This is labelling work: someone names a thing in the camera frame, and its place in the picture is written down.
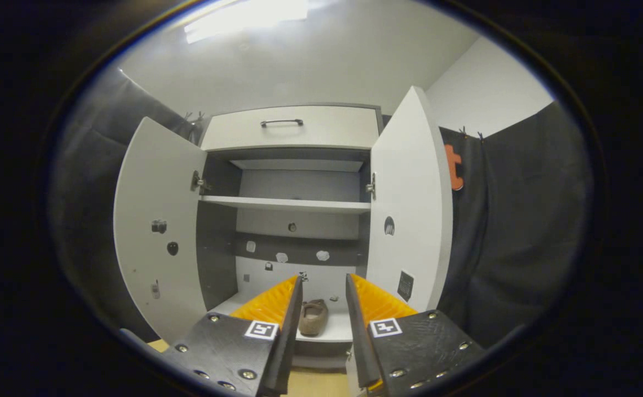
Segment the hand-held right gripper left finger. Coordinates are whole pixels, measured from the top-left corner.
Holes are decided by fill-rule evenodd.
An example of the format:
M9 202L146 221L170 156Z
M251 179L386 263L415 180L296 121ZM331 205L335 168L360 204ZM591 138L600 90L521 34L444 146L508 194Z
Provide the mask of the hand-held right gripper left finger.
M302 289L302 278L294 276L231 314L209 312L169 344L164 362L194 381L236 394L286 394Z

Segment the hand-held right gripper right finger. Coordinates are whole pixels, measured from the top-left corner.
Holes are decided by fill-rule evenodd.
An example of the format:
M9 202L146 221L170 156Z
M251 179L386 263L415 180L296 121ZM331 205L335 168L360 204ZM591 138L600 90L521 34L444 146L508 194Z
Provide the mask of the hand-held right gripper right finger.
M367 395L436 395L485 355L439 310L418 312L355 274L345 279L358 384Z

